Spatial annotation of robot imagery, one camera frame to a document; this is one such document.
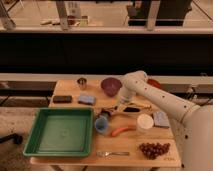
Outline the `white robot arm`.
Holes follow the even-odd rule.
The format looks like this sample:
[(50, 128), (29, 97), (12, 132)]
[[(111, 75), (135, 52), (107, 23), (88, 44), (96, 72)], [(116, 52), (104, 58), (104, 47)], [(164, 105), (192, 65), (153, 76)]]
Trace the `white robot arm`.
[(135, 93), (145, 97), (184, 125), (187, 138), (183, 141), (182, 171), (213, 171), (213, 105), (197, 105), (147, 81), (144, 71), (125, 74), (117, 104), (129, 102)]

